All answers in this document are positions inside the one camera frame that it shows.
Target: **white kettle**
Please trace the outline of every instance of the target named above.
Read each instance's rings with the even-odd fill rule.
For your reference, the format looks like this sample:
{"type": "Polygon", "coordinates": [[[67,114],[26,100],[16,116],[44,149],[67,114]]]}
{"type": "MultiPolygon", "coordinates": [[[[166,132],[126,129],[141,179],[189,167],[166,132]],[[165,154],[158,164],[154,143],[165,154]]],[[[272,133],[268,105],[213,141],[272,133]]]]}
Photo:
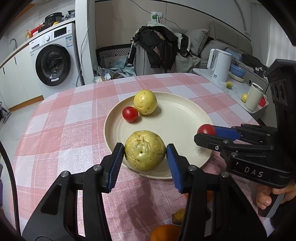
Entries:
{"type": "Polygon", "coordinates": [[[230,53],[220,49],[211,49],[207,68],[211,70],[210,76],[220,82],[226,82],[231,64],[230,53]]]}

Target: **blue and white sticker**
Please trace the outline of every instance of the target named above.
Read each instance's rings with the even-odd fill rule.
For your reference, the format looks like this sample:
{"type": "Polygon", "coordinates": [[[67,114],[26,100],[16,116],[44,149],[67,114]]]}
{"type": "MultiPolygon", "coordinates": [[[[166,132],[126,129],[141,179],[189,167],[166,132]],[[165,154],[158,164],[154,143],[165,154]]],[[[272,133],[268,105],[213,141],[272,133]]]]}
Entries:
{"type": "Polygon", "coordinates": [[[66,44],[67,44],[67,47],[73,46],[72,35],[69,37],[66,37],[66,44]]]}

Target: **human hand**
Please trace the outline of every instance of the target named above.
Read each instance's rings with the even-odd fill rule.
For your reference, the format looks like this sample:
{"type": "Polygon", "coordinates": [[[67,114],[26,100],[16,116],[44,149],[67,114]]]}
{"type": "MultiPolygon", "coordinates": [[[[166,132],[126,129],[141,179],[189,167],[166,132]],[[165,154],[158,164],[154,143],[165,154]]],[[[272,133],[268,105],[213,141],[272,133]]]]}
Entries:
{"type": "Polygon", "coordinates": [[[290,201],[296,196],[296,183],[295,183],[295,181],[291,181],[283,189],[270,188],[265,185],[258,184],[256,203],[259,208],[266,209],[266,207],[271,204],[271,197],[270,197],[271,193],[273,193],[273,194],[285,193],[285,196],[284,196],[281,203],[284,203],[286,201],[290,201]]]}

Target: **blue gripper pad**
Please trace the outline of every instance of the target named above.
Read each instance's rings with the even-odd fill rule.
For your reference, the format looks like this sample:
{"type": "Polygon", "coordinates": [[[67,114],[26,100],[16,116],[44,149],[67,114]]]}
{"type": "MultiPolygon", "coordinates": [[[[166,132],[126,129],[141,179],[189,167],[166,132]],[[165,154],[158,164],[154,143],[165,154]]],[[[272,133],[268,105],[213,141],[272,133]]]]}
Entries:
{"type": "Polygon", "coordinates": [[[108,188],[109,192],[111,192],[112,188],[115,187],[117,177],[118,177],[118,173],[119,173],[119,170],[120,170],[120,166],[121,166],[121,163],[122,163],[123,155],[124,155],[124,146],[123,146],[122,143],[120,143],[120,144],[121,145],[119,146],[119,143],[117,143],[115,148],[114,148],[114,149],[118,148],[118,152],[116,154],[115,161],[113,162],[113,165],[112,165],[110,173],[109,173],[109,182],[108,182],[108,185],[107,185],[107,188],[108,188]]]}
{"type": "Polygon", "coordinates": [[[221,138],[231,139],[232,141],[240,139],[240,134],[233,128],[214,126],[217,136],[221,138]]]}
{"type": "Polygon", "coordinates": [[[177,163],[177,159],[179,158],[179,155],[173,144],[167,145],[166,154],[167,154],[168,166],[170,168],[170,172],[173,177],[175,188],[177,188],[179,192],[182,192],[183,191],[182,174],[179,170],[178,163],[177,163]]]}

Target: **checkered tablecloth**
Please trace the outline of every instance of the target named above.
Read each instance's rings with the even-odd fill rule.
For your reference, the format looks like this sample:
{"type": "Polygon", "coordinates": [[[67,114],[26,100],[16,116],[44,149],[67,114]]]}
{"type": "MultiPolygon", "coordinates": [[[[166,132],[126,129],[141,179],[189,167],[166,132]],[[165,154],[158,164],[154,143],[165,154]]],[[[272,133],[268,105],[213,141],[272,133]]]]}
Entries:
{"type": "MultiPolygon", "coordinates": [[[[30,218],[62,171],[84,172],[110,154],[103,136],[106,116],[118,102],[141,89],[188,98],[209,115],[214,125],[256,124],[231,97],[193,74],[129,77],[56,93],[33,113],[13,160],[21,223],[30,218]]],[[[213,174],[224,168],[224,160],[217,152],[203,167],[213,174]]],[[[252,202],[248,181],[238,177],[236,181],[252,202]]],[[[103,194],[103,199],[113,240],[148,240],[156,226],[170,222],[172,213],[186,206],[184,196],[174,188],[172,180],[145,178],[124,167],[115,188],[110,194],[103,194]]],[[[84,234],[81,193],[78,226],[80,234],[84,234]]]]}

